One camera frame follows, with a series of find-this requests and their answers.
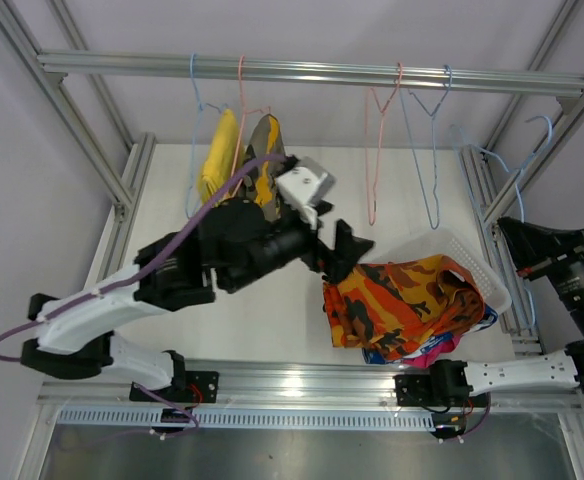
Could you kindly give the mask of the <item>blue white patterned trousers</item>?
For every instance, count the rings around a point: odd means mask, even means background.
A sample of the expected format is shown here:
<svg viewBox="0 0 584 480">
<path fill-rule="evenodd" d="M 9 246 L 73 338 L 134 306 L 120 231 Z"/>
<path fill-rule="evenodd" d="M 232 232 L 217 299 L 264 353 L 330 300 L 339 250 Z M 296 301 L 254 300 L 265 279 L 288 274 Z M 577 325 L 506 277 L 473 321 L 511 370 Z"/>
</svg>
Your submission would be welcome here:
<svg viewBox="0 0 584 480">
<path fill-rule="evenodd" d="M 428 352 L 434 346 L 441 342 L 452 338 L 459 338 L 463 335 L 468 335 L 471 333 L 476 333 L 485 330 L 492 326 L 498 320 L 498 314 L 490 306 L 485 306 L 485 311 L 483 318 L 476 324 L 471 326 L 467 331 L 461 333 L 460 335 L 454 335 L 451 331 L 443 331 L 442 333 L 433 333 L 432 329 L 428 327 L 427 324 L 422 325 L 418 322 L 415 326 L 409 327 L 408 332 L 408 342 L 418 343 L 419 346 L 413 351 L 398 357 L 397 352 L 390 351 L 390 357 L 387 358 L 383 355 L 380 350 L 381 347 L 393 347 L 398 345 L 400 347 L 400 352 L 402 352 L 403 347 L 403 333 L 400 329 L 395 328 L 393 330 L 388 330 L 382 338 L 376 341 L 370 348 L 363 348 L 362 355 L 366 364 L 377 364 L 377 365 L 388 365 L 388 364 L 399 364 L 402 363 L 403 358 L 413 358 L 423 353 Z"/>
</svg>

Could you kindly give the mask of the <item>green camouflage trousers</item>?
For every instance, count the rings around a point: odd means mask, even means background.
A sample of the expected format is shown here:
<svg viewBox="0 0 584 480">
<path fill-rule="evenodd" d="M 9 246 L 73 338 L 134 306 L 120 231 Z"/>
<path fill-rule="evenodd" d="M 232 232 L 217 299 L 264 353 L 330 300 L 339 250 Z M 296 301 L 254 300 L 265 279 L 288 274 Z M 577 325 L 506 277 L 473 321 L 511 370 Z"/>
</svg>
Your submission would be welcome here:
<svg viewBox="0 0 584 480">
<path fill-rule="evenodd" d="M 271 114 L 264 115 L 254 128 L 244 159 L 262 158 L 267 155 L 285 155 L 281 127 Z M 238 196 L 257 204 L 268 222 L 280 217 L 280 200 L 275 177 L 282 171 L 281 162 L 264 162 L 243 177 Z"/>
</svg>

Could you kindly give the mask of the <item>blue hanger with orange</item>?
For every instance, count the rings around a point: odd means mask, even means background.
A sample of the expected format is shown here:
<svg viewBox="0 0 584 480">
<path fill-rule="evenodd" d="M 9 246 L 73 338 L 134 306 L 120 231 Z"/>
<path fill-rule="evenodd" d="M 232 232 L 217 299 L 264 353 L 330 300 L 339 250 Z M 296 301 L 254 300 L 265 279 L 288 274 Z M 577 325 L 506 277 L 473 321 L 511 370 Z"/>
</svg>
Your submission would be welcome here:
<svg viewBox="0 0 584 480">
<path fill-rule="evenodd" d="M 553 139 L 553 135 L 554 135 L 553 123 L 552 123 L 552 120 L 549 116 L 536 115 L 536 116 L 528 118 L 526 120 L 526 123 L 531 123 L 531 122 L 534 122 L 536 120 L 543 120 L 546 123 L 545 139 L 542 141 L 542 144 L 540 147 L 538 147 L 536 150 L 532 150 L 531 153 L 528 155 L 528 157 L 519 166 L 517 166 L 516 168 L 513 168 L 513 169 L 510 169 L 508 167 L 506 161 L 500 155 L 495 153 L 494 151 L 488 150 L 488 149 L 483 148 L 475 143 L 470 142 L 466 138 L 465 133 L 464 133 L 461 126 L 459 126 L 457 124 L 452 124 L 448 127 L 448 135 L 449 135 L 450 139 L 451 140 L 460 140 L 460 145 L 455 146 L 453 148 L 455 154 L 457 155 L 457 159 L 460 159 L 460 148 L 461 147 L 469 147 L 470 149 L 477 150 L 479 153 L 487 155 L 491 159 L 495 159 L 506 173 L 512 174 L 514 176 L 513 188 L 514 188 L 514 192 L 515 192 L 515 196 L 516 196 L 516 201 L 517 201 L 517 204 L 519 207 L 519 220 L 520 221 L 525 220 L 525 206 L 524 206 L 523 196 L 521 193 L 521 188 L 519 186 L 519 182 L 521 181 L 523 174 L 525 173 L 525 171 L 526 171 L 527 167 L 530 165 L 530 163 L 533 160 L 535 160 L 541 153 L 543 153 L 548 148 L 550 141 Z"/>
</svg>

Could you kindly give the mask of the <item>pink trousers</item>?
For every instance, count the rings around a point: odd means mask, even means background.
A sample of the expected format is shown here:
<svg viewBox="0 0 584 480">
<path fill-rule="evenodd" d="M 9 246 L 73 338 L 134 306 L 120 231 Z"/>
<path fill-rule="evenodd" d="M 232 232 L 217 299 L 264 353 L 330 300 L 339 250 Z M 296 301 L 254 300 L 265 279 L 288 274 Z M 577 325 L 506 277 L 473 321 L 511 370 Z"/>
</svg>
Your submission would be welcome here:
<svg viewBox="0 0 584 480">
<path fill-rule="evenodd" d="M 421 369 L 428 368 L 438 359 L 440 355 L 453 352 L 459 343 L 460 343 L 459 338 L 452 338 L 446 340 L 434 346 L 426 353 L 423 353 L 413 358 L 403 358 L 402 363 L 408 366 Z"/>
</svg>

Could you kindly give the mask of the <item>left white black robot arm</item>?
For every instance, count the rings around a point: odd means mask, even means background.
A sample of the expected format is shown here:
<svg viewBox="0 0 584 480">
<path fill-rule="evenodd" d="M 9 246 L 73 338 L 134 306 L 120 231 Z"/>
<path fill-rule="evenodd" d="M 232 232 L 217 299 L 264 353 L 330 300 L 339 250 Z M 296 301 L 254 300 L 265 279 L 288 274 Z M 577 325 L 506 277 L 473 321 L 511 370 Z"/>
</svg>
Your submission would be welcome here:
<svg viewBox="0 0 584 480">
<path fill-rule="evenodd" d="M 354 236 L 343 220 L 335 224 L 332 247 L 290 207 L 269 222 L 245 199 L 213 207 L 187 235 L 175 232 L 138 251 L 132 264 L 65 299 L 42 293 L 30 299 L 28 317 L 39 322 L 23 343 L 21 365 L 61 380 L 100 374 L 130 382 L 133 402 L 161 400 L 213 404 L 219 375 L 188 371 L 174 350 L 152 351 L 124 339 L 118 328 L 130 322 L 215 301 L 216 290 L 232 294 L 299 259 L 332 283 L 345 279 L 374 241 Z M 176 248 L 161 251 L 171 241 Z"/>
</svg>

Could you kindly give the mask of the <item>white plastic basket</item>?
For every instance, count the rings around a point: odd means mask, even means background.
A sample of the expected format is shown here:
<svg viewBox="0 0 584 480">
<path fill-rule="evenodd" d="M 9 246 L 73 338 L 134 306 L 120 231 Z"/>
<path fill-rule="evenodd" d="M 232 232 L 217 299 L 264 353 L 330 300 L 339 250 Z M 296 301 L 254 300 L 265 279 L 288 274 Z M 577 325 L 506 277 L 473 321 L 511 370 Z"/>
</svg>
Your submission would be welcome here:
<svg viewBox="0 0 584 480">
<path fill-rule="evenodd" d="M 508 289 L 482 252 L 454 229 L 439 227 L 401 237 L 392 246 L 375 247 L 366 259 L 370 263 L 404 263 L 437 254 L 446 255 L 469 270 L 486 304 L 498 315 L 512 306 Z"/>
</svg>

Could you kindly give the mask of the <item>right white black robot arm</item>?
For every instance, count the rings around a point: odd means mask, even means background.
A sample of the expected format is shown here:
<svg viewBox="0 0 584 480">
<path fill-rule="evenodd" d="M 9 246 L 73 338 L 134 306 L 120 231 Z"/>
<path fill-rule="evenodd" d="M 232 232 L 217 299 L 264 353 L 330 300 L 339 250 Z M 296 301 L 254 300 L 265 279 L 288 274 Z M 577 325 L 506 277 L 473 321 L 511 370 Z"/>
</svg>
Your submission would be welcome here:
<svg viewBox="0 0 584 480">
<path fill-rule="evenodd" d="M 584 393 L 584 228 L 561 230 L 502 217 L 497 222 L 519 277 L 547 278 L 582 333 L 580 341 L 528 360 L 438 360 L 426 373 L 395 376 L 400 407 L 442 414 L 505 390 L 578 389 Z"/>
</svg>

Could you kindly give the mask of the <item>pink wire hanger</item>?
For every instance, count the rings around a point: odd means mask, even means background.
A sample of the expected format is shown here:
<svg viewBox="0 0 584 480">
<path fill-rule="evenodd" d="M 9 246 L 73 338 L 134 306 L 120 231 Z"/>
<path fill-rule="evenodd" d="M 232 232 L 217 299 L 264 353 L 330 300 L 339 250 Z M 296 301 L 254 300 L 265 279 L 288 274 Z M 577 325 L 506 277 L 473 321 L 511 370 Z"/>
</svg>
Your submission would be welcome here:
<svg viewBox="0 0 584 480">
<path fill-rule="evenodd" d="M 380 179 L 381 160 L 383 151 L 383 140 L 385 130 L 385 120 L 387 112 L 392 105 L 395 96 L 400 90 L 403 79 L 404 67 L 401 62 L 396 64 L 396 75 L 393 79 L 393 88 L 386 100 L 382 102 L 377 93 L 376 87 L 368 87 L 364 97 L 364 173 L 365 173 L 365 187 L 366 187 L 366 208 L 367 221 L 369 226 L 374 226 L 377 221 L 377 190 Z M 368 137 L 370 132 L 370 110 L 375 106 L 378 113 L 378 132 L 376 136 L 375 157 L 374 162 L 371 162 L 369 153 Z"/>
</svg>

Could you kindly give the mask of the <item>orange camouflage trousers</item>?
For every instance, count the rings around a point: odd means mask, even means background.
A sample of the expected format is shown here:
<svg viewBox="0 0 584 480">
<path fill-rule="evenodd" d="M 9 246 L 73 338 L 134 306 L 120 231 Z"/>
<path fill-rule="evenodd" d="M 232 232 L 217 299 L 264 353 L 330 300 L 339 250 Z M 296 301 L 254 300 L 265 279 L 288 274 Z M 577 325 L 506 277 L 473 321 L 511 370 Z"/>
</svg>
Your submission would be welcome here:
<svg viewBox="0 0 584 480">
<path fill-rule="evenodd" d="M 413 354 L 433 336 L 461 336 L 486 303 L 469 270 L 446 255 L 404 263 L 363 263 L 323 284 L 335 348 L 365 349 L 386 361 Z"/>
</svg>

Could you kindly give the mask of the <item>pink hanger with camouflage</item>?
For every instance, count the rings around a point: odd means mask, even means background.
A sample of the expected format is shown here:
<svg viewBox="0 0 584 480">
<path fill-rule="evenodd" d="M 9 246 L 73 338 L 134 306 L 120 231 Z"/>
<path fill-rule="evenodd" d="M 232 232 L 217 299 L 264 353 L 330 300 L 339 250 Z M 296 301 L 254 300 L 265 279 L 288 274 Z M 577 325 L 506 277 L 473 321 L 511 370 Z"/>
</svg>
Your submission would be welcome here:
<svg viewBox="0 0 584 480">
<path fill-rule="evenodd" d="M 249 109 L 248 108 L 248 102 L 247 102 L 245 89 L 244 89 L 244 85 L 243 85 L 244 62 L 245 62 L 245 56 L 241 55 L 239 57 L 239 60 L 238 60 L 238 68 L 237 68 L 237 80 L 238 80 L 238 86 L 239 86 L 239 100 L 240 100 L 240 107 L 241 107 L 241 116 L 240 116 L 240 120 L 239 120 L 239 130 L 238 130 L 237 140 L 236 140 L 236 144 L 235 144 L 235 150 L 234 150 L 234 156 L 233 156 L 233 162 L 232 162 L 232 168 L 231 168 L 231 175 L 234 175 L 237 171 L 240 147 L 242 145 L 243 132 L 244 132 L 247 117 L 249 115 L 253 115 L 256 113 L 260 113 L 260 114 L 270 114 L 271 113 L 270 106 L 256 108 L 256 109 Z"/>
</svg>

